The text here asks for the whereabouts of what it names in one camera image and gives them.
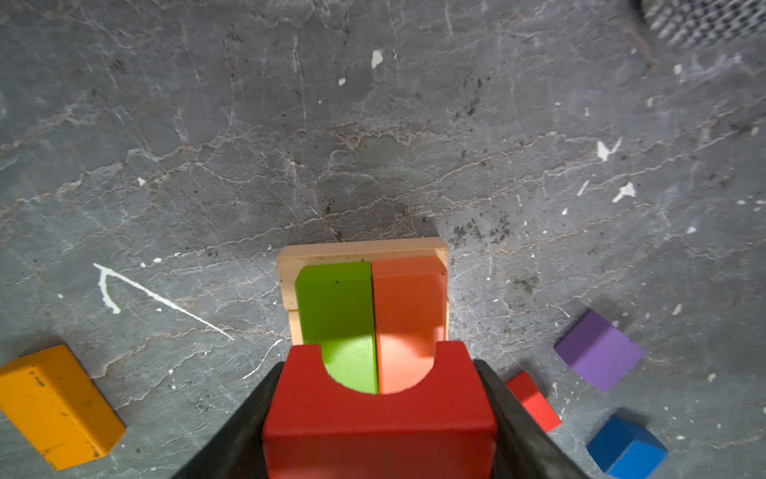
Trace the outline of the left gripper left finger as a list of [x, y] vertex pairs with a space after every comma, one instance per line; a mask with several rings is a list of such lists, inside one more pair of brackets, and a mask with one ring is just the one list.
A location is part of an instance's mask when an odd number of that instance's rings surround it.
[[284, 362], [277, 363], [221, 430], [173, 479], [267, 478], [263, 427]]

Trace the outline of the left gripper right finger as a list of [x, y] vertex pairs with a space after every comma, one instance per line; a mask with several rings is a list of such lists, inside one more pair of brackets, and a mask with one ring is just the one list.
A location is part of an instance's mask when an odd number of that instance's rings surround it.
[[491, 478], [587, 479], [482, 359], [474, 365], [493, 409], [498, 438]]

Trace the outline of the red long block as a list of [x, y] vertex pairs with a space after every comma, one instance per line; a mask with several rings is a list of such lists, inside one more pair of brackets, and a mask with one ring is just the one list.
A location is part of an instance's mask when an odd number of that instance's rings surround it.
[[488, 478], [498, 426], [467, 347], [442, 341], [430, 372], [393, 394], [347, 388], [319, 346], [290, 350], [265, 421], [271, 478]]

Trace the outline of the green block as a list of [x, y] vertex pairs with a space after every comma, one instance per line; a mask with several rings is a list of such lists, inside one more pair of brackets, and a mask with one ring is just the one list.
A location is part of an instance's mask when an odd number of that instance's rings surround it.
[[371, 264], [308, 265], [295, 288], [303, 342], [321, 347], [324, 367], [335, 381], [376, 394]]

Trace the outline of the orange-red long block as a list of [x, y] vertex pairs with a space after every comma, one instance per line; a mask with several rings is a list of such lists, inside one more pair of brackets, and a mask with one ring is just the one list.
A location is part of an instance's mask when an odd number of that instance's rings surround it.
[[431, 371], [447, 338], [448, 273], [438, 257], [372, 264], [379, 392], [409, 389]]

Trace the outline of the natural wood block 58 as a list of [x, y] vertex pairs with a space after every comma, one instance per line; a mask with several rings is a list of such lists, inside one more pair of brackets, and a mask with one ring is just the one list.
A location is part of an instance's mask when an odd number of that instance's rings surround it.
[[373, 263], [405, 257], [438, 257], [445, 267], [449, 267], [449, 248], [439, 237], [289, 245], [279, 253], [276, 263], [282, 304], [287, 311], [297, 311], [295, 282], [300, 271], [308, 265]]

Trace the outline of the natural wood block 31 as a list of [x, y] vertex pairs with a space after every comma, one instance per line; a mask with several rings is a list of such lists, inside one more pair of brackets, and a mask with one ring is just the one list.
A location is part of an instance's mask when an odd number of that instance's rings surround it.
[[302, 345], [302, 329], [299, 317], [299, 311], [288, 311], [288, 322], [290, 329], [290, 336], [293, 345]]

